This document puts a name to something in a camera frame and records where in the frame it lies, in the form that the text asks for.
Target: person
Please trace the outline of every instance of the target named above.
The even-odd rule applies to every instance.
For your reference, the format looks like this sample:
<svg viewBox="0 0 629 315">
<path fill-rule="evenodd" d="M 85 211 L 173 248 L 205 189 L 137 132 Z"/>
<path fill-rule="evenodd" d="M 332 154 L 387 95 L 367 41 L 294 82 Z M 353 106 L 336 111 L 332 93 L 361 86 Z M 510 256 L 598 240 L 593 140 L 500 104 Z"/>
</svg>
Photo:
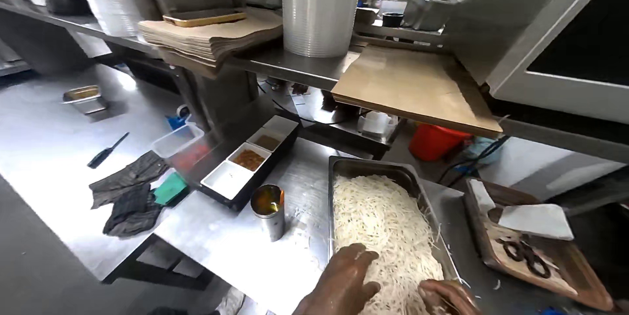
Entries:
<svg viewBox="0 0 629 315">
<path fill-rule="evenodd" d="M 293 315 L 358 315 L 380 291 L 377 282 L 364 284 L 369 265 L 378 257 L 363 244 L 342 247 L 330 258 L 314 290 L 301 300 Z M 481 315 L 459 282 L 423 280 L 418 292 L 431 315 Z"/>
</svg>

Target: red bucket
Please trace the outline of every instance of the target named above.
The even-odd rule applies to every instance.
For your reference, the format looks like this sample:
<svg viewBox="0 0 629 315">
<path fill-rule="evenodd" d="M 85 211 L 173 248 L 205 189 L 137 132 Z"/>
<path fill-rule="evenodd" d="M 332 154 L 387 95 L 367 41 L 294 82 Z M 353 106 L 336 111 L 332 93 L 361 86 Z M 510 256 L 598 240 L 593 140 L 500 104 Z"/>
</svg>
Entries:
<svg viewBox="0 0 629 315">
<path fill-rule="evenodd" d="M 417 127 L 413 139 L 408 144 L 408 150 L 417 158 L 433 161 L 441 158 L 445 153 L 470 137 L 472 135 L 469 133 L 421 124 Z"/>
</svg>

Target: black pot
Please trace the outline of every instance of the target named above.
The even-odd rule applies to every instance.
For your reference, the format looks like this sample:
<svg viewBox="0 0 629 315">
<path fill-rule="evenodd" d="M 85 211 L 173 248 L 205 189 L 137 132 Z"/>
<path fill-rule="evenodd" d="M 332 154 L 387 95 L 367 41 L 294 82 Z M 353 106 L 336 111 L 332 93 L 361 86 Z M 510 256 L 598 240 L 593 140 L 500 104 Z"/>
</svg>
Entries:
<svg viewBox="0 0 629 315">
<path fill-rule="evenodd" d="M 46 0 L 46 9 L 57 15 L 91 14 L 87 0 Z"/>
<path fill-rule="evenodd" d="M 387 28 L 399 28 L 402 24 L 404 14 L 401 13 L 382 13 L 382 26 Z"/>
</svg>

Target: stack of plastic containers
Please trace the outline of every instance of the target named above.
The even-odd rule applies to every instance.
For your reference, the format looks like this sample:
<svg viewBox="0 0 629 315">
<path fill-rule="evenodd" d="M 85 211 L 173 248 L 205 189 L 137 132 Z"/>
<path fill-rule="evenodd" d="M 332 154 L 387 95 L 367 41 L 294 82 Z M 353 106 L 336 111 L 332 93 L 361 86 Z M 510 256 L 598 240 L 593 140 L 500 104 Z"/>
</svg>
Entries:
<svg viewBox="0 0 629 315">
<path fill-rule="evenodd" d="M 105 34 L 135 36 L 142 20 L 133 0 L 87 0 Z"/>
<path fill-rule="evenodd" d="M 284 47 L 309 57 L 344 55 L 358 0 L 282 0 Z"/>
</svg>

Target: wooden cutting board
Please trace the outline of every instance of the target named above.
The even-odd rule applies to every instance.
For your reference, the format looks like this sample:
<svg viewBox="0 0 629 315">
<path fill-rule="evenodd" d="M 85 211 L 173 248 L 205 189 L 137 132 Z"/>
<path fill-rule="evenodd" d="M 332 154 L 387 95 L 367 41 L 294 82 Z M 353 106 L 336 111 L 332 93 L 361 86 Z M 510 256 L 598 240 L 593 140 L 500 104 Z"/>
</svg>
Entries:
<svg viewBox="0 0 629 315">
<path fill-rule="evenodd" d="M 614 303 L 611 296 L 607 293 L 585 256 L 572 241 L 529 237 L 528 241 L 535 252 L 547 263 L 550 262 L 555 265 L 555 267 L 551 266 L 552 275 L 549 279 L 542 279 L 533 275 L 524 262 L 515 262 L 507 256 L 502 245 L 495 240 L 505 238 L 517 240 L 522 237 L 522 234 L 495 223 L 499 215 L 495 215 L 494 221 L 492 221 L 490 217 L 494 214 L 492 211 L 495 212 L 504 206 L 536 204 L 539 203 L 539 200 L 524 192 L 481 180 L 487 194 L 496 204 L 496 208 L 490 210 L 489 214 L 487 212 L 482 213 L 470 180 L 467 180 L 469 192 L 465 194 L 464 202 L 474 230 L 476 244 L 481 252 L 481 258 L 487 266 L 587 306 L 603 311 L 610 311 L 613 308 Z"/>
<path fill-rule="evenodd" d="M 369 45 L 342 74 L 334 99 L 458 131 L 497 137 L 476 82 L 452 56 Z"/>
</svg>

